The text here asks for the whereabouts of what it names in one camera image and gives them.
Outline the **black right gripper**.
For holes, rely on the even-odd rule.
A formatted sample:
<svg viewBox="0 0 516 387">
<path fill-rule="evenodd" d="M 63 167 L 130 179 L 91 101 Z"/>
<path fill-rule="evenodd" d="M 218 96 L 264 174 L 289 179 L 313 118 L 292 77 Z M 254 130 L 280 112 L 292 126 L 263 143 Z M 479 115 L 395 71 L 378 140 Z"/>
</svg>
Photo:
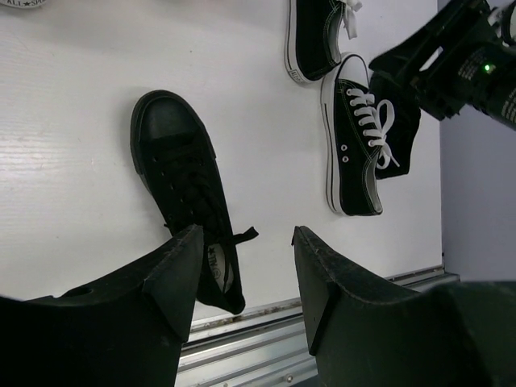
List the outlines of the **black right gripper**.
<svg viewBox="0 0 516 387">
<path fill-rule="evenodd" d="M 450 1 L 401 44 L 374 58 L 369 68 L 414 95 L 421 109 L 438 119 L 458 114 L 467 98 L 452 84 L 467 50 L 492 40 L 486 1 Z"/>
</svg>

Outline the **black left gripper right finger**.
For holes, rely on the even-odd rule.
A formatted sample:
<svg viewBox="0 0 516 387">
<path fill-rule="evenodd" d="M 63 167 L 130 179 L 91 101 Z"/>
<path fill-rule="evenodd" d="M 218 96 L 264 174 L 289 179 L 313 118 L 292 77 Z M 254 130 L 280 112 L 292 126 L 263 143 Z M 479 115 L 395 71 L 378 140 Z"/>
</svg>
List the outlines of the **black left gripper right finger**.
<svg viewBox="0 0 516 387">
<path fill-rule="evenodd" d="M 514 283 L 417 292 L 342 256 L 308 227 L 295 228 L 292 244 L 321 385 L 514 385 Z"/>
</svg>

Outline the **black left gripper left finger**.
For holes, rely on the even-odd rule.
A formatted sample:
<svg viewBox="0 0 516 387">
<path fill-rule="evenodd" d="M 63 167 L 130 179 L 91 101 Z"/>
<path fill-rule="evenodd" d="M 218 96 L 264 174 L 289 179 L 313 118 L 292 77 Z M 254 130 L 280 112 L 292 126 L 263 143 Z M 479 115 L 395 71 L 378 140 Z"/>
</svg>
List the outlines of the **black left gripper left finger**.
<svg viewBox="0 0 516 387">
<path fill-rule="evenodd" d="M 2 385 L 174 385 L 202 257 L 202 229 L 191 226 L 58 298 L 3 298 Z"/>
</svg>

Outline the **orange sneaker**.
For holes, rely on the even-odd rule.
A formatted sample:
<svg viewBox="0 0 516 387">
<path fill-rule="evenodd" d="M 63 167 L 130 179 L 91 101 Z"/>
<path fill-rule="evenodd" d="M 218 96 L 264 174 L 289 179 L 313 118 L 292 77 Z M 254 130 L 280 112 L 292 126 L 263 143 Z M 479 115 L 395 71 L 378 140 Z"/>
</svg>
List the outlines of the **orange sneaker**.
<svg viewBox="0 0 516 387">
<path fill-rule="evenodd" d="M 47 2 L 47 0 L 0 0 L 2 6 L 23 10 L 39 8 Z"/>
</svg>

